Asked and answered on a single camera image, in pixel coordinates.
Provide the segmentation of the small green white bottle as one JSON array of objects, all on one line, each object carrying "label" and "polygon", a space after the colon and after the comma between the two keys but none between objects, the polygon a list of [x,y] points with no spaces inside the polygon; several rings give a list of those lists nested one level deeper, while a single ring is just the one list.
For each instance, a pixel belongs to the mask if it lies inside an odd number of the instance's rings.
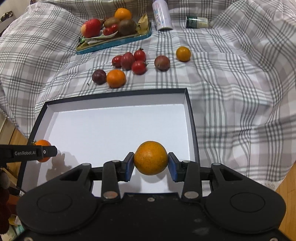
[{"label": "small green white bottle", "polygon": [[189,29],[200,29],[208,28],[209,21],[207,18],[198,17],[198,16],[186,16],[186,28]]}]

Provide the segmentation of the yellow orange citrus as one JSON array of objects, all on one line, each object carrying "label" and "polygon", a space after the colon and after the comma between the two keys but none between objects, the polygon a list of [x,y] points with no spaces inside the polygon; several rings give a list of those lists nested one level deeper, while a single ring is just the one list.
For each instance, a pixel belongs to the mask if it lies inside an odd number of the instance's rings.
[{"label": "yellow orange citrus", "polygon": [[176,51],[176,57],[181,62],[188,62],[191,58],[191,51],[184,46],[181,46]]},{"label": "yellow orange citrus", "polygon": [[146,141],[136,150],[133,161],[140,173],[152,176],[165,170],[169,158],[163,145],[155,141]]}]

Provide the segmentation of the brown kiwi front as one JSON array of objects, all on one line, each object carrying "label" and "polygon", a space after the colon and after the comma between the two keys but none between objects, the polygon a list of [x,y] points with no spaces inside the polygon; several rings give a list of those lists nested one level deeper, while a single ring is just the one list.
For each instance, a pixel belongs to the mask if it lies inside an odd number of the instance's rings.
[{"label": "brown kiwi front", "polygon": [[123,36],[128,36],[136,33],[137,25],[134,20],[122,20],[118,24],[118,32]]}]

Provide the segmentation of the blue rimmed tray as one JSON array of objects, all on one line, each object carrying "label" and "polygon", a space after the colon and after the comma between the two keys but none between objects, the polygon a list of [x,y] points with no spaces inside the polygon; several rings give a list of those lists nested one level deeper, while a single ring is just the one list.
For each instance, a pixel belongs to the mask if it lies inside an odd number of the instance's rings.
[{"label": "blue rimmed tray", "polygon": [[81,55],[81,54],[91,53],[91,52],[95,52],[95,51],[99,51],[99,50],[103,50],[111,47],[132,43],[135,41],[144,40],[150,37],[151,34],[152,34],[152,24],[151,22],[149,22],[148,29],[144,31],[143,34],[134,34],[130,36],[112,38],[110,40],[103,40],[94,44],[88,44],[84,41],[83,43],[77,45],[76,54]]}]

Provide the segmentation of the white small dish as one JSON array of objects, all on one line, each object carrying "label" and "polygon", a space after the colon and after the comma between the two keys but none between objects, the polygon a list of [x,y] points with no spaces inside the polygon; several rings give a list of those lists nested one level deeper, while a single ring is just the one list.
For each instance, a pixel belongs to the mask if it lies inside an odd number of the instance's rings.
[{"label": "white small dish", "polygon": [[118,31],[112,33],[111,35],[104,35],[102,33],[100,36],[97,36],[97,37],[91,37],[91,38],[84,37],[83,39],[85,40],[85,42],[94,41],[94,40],[105,40],[105,39],[113,38],[117,33],[118,33]]}]

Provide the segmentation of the cherry tomato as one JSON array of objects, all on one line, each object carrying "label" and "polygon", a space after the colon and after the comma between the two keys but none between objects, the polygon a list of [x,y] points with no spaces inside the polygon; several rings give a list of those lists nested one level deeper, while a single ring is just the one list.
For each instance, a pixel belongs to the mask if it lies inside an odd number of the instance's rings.
[{"label": "cherry tomato", "polygon": [[132,72],[136,75],[143,75],[147,71],[147,63],[137,60],[132,64]]},{"label": "cherry tomato", "polygon": [[118,24],[113,24],[113,25],[110,27],[110,29],[111,29],[112,33],[117,32],[117,30],[118,30]]},{"label": "cherry tomato", "polygon": [[115,67],[115,68],[121,68],[121,58],[122,58],[121,55],[113,57],[113,59],[111,61],[112,66]]},{"label": "cherry tomato", "polygon": [[142,48],[139,48],[133,54],[135,61],[143,61],[146,62],[146,54]]},{"label": "cherry tomato", "polygon": [[103,35],[104,35],[104,36],[109,36],[109,35],[111,35],[111,34],[113,34],[113,30],[112,30],[112,28],[105,28],[105,29],[103,30]]}]

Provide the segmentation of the large orange mandarin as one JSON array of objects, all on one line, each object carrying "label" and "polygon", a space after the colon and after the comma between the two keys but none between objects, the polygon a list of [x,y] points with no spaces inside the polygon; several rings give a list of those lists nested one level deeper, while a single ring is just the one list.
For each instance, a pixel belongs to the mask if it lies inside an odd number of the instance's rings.
[{"label": "large orange mandarin", "polygon": [[119,88],[126,84],[126,75],[123,71],[114,69],[107,73],[106,81],[110,88]]}]

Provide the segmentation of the dark purple plum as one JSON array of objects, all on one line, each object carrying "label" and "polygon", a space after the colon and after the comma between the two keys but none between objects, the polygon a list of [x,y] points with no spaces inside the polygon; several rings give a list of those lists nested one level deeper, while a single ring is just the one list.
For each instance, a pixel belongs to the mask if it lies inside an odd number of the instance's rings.
[{"label": "dark purple plum", "polygon": [[92,81],[98,85],[102,85],[107,82],[106,72],[102,69],[97,69],[92,74]]}]

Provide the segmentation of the mandarin with leaf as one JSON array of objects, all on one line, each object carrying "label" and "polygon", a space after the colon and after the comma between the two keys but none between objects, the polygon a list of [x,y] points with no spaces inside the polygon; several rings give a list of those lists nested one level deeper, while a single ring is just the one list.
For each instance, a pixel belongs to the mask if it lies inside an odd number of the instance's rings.
[{"label": "mandarin with leaf", "polygon": [[[33,142],[33,145],[38,145],[38,146],[50,146],[51,143],[48,142],[47,140],[38,140],[38,141],[34,141]],[[46,157],[46,158],[43,158],[41,160],[39,160],[40,163],[44,163],[46,161],[48,161],[50,159],[50,157]]]}]

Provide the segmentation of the red apple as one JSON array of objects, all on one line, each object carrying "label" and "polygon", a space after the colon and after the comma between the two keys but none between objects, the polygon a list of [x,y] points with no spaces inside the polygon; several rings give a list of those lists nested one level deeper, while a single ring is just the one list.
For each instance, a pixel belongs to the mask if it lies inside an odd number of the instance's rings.
[{"label": "red apple", "polygon": [[99,19],[91,19],[81,26],[81,33],[85,38],[97,37],[100,34],[101,21]]}]

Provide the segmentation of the reddish brown plum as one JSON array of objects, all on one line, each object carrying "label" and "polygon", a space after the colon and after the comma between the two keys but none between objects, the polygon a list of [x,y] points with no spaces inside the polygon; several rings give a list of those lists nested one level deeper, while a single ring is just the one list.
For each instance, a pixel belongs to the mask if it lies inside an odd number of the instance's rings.
[{"label": "reddish brown plum", "polygon": [[160,71],[167,71],[168,69],[170,69],[170,60],[166,56],[158,56],[154,60],[154,66]]}]

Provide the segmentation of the orange on tray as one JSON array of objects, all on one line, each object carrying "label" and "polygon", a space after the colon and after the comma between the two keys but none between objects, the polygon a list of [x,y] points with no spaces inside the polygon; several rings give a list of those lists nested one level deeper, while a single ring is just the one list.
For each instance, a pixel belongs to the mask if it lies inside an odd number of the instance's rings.
[{"label": "orange on tray", "polygon": [[131,20],[132,19],[132,12],[126,8],[118,8],[115,13],[114,17],[122,20]]}]

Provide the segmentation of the tan paper wrapper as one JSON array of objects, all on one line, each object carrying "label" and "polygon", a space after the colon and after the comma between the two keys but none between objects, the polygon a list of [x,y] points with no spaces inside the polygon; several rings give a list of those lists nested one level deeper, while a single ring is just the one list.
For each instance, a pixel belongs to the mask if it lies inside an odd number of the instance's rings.
[{"label": "tan paper wrapper", "polygon": [[148,19],[147,13],[145,13],[138,20],[137,30],[138,32],[144,32],[148,29],[148,27],[149,27],[149,19]]}]

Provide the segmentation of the white spray can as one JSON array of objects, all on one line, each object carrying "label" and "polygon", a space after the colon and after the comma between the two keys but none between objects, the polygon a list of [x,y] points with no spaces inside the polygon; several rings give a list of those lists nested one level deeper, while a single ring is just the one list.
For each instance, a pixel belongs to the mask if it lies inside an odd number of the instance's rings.
[{"label": "white spray can", "polygon": [[168,4],[166,1],[152,1],[152,10],[154,13],[154,20],[157,31],[173,29]]}]

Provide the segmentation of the oblong red tomato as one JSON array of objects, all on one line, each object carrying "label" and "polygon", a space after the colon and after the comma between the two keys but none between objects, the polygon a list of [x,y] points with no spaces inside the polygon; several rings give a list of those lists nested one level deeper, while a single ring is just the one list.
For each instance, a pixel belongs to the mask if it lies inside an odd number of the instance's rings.
[{"label": "oblong red tomato", "polygon": [[135,58],[131,52],[126,52],[120,60],[121,68],[124,70],[131,70]]}]

